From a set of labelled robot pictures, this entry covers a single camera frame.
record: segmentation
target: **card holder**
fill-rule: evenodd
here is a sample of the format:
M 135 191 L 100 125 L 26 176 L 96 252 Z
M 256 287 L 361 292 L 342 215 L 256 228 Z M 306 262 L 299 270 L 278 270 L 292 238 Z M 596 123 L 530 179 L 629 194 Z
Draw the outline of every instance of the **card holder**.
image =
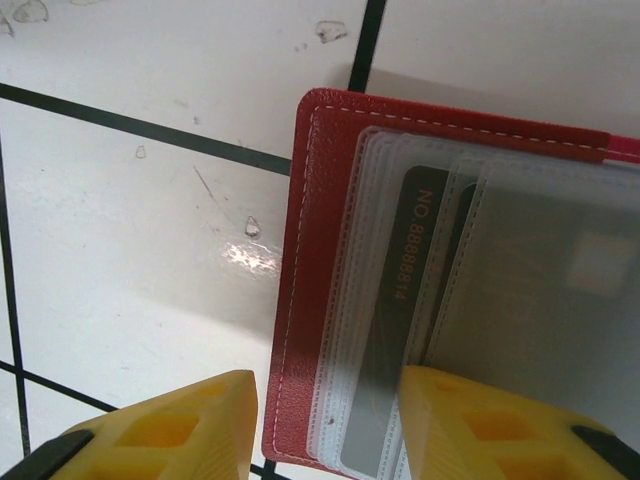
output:
M 265 409 L 263 451 L 273 460 L 327 468 L 310 454 L 309 424 L 318 409 L 314 388 L 332 279 L 339 271 L 334 266 L 342 263 L 341 220 L 353 166 L 362 154 L 358 139 L 372 127 L 598 164 L 605 158 L 640 159 L 638 142 L 604 132 L 330 89 L 305 96 L 297 115 Z M 401 460 L 390 460 L 388 468 L 406 472 Z

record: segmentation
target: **red leather cover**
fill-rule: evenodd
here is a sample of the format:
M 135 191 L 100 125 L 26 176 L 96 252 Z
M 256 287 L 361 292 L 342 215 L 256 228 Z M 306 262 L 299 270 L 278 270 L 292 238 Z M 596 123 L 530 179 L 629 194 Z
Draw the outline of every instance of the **red leather cover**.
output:
M 351 168 L 358 136 L 370 126 L 594 163 L 603 161 L 610 140 L 591 130 L 339 90 L 309 92 L 297 114 L 262 439 L 273 460 L 322 468 L 306 452 L 307 429 Z

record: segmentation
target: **white tile floor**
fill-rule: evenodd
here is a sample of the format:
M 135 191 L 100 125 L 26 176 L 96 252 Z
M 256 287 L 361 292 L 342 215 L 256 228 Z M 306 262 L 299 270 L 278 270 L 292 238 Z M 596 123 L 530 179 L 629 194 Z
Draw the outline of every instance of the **white tile floor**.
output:
M 97 408 L 27 381 L 27 411 L 31 449 L 57 437 L 73 425 L 104 414 Z
M 42 0 L 21 23 L 25 1 L 0 0 L 0 83 L 283 157 L 300 97 L 346 87 L 366 5 Z M 326 20 L 348 35 L 322 43 Z M 639 21 L 635 0 L 388 0 L 368 91 L 638 136 Z M 285 176 L 6 100 L 0 134 L 28 370 L 118 407 L 233 368 L 264 392 Z M 12 363 L 7 326 L 0 308 Z M 97 413 L 26 393 L 34 446 Z M 22 453 L 4 371 L 0 413 L 3 470 Z
M 46 1 L 0 35 L 0 82 L 282 156 L 298 100 L 345 88 L 365 0 Z M 321 43 L 320 21 L 348 35 Z
M 635 0 L 388 0 L 369 93 L 636 137 Z
M 248 368 L 264 398 L 288 178 L 0 102 L 25 368 L 117 407 Z
M 20 418 L 13 375 L 0 370 L 0 472 L 22 459 Z

